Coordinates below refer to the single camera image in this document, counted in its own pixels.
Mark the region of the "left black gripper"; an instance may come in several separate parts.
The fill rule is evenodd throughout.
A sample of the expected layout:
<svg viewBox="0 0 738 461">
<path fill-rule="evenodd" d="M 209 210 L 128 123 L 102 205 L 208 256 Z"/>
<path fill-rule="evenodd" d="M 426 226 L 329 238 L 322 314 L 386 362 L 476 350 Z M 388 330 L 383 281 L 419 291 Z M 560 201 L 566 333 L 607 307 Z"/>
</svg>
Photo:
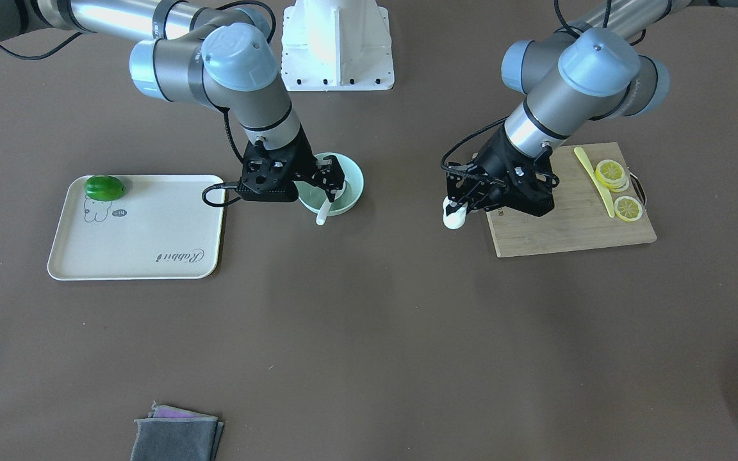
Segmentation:
<svg viewBox="0 0 738 461">
<path fill-rule="evenodd" d="M 447 196 L 443 199 L 443 222 L 465 222 L 468 213 L 512 208 L 531 216 L 544 216 L 554 209 L 553 189 L 559 185 L 550 158 L 553 149 L 541 144 L 538 158 L 523 155 L 513 146 L 503 124 L 491 123 L 462 139 L 447 155 L 489 129 L 495 134 L 466 164 L 447 161 Z"/>
</svg>

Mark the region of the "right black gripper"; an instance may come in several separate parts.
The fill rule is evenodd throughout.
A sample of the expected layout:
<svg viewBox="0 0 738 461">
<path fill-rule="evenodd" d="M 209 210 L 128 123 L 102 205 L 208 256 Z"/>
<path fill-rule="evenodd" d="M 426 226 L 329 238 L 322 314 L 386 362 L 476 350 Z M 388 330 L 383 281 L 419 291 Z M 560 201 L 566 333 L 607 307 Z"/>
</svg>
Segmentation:
<svg viewBox="0 0 738 461">
<path fill-rule="evenodd" d="M 336 201 L 345 189 L 339 158 L 316 159 L 303 128 L 279 149 L 269 150 L 261 142 L 249 142 L 235 192 L 246 201 L 294 202 L 299 197 L 297 181 L 322 190 L 329 202 Z"/>
</svg>

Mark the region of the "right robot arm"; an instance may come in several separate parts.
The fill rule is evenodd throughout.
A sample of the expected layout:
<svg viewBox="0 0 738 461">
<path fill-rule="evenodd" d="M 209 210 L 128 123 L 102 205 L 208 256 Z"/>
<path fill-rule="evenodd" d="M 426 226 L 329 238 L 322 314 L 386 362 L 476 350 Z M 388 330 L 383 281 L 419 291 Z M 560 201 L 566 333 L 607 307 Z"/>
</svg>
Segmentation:
<svg viewBox="0 0 738 461">
<path fill-rule="evenodd" d="M 210 186 L 238 199 L 294 202 L 298 183 L 334 202 L 345 172 L 333 155 L 311 151 L 281 66 L 270 48 L 275 17 L 256 1 L 226 9 L 188 1 L 0 1 L 0 43 L 35 30 L 69 30 L 73 38 L 106 34 L 135 41 L 129 72 L 149 97 L 217 109 L 240 123 L 248 143 L 237 152 L 240 180 Z"/>
</svg>

